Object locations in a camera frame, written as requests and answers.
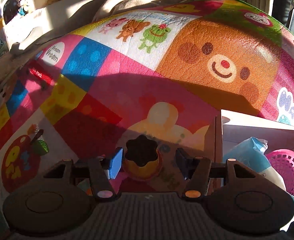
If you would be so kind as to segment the yellow flower-shaped cup toy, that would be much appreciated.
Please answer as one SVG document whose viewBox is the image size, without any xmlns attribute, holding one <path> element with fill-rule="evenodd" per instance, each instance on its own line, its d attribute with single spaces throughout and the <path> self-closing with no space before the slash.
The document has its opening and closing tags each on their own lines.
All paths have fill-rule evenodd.
<svg viewBox="0 0 294 240">
<path fill-rule="evenodd" d="M 141 134 L 128 140 L 123 160 L 123 169 L 130 178 L 148 181 L 157 176 L 162 168 L 158 143 Z"/>
</svg>

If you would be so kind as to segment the blue white wipes packet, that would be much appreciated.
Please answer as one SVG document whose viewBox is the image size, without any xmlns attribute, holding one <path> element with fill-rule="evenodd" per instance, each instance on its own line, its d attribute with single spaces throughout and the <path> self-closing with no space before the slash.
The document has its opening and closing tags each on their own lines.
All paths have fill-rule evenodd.
<svg viewBox="0 0 294 240">
<path fill-rule="evenodd" d="M 284 191 L 287 191 L 282 176 L 271 166 L 269 160 L 264 155 L 267 148 L 268 145 L 266 140 L 250 137 L 224 154 L 223 161 L 227 159 L 236 159 L 264 178 L 270 180 Z"/>
</svg>

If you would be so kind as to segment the pink plastic basket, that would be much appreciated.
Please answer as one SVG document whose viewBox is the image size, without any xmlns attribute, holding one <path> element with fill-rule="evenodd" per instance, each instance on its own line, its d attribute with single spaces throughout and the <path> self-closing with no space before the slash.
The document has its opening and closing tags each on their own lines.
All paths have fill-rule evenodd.
<svg viewBox="0 0 294 240">
<path fill-rule="evenodd" d="M 271 166 L 282 176 L 287 192 L 294 196 L 294 151 L 274 150 L 266 157 Z"/>
</svg>

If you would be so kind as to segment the white cardboard box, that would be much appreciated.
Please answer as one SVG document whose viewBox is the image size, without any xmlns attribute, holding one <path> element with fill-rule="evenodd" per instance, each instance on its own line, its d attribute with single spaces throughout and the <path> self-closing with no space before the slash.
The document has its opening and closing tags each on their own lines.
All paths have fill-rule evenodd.
<svg viewBox="0 0 294 240">
<path fill-rule="evenodd" d="M 294 222 L 294 129 L 222 110 L 215 119 L 216 161 L 226 165 L 209 213 L 245 236 L 287 231 Z"/>
</svg>

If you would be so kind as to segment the colourful cartoon play mat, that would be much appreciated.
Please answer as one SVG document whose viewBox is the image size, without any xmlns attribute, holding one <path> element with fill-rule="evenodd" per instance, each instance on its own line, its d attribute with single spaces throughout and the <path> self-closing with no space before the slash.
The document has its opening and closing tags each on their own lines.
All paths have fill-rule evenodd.
<svg viewBox="0 0 294 240">
<path fill-rule="evenodd" d="M 5 198 L 63 159 L 107 156 L 143 134 L 162 168 L 122 170 L 115 189 L 178 191 L 177 147 L 211 152 L 221 110 L 294 126 L 294 35 L 241 0 L 136 9 L 66 34 L 0 89 L 0 237 Z"/>
</svg>

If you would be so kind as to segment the white grey bed blanket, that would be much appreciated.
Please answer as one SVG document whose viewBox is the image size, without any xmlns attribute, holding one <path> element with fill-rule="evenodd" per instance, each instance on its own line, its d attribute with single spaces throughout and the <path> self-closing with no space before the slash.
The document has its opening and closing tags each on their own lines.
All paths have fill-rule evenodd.
<svg viewBox="0 0 294 240">
<path fill-rule="evenodd" d="M 14 28 L 23 33 L 9 43 L 9 51 L 20 55 L 93 21 L 128 11 L 183 0 L 61 0 L 37 9 L 19 20 Z"/>
</svg>

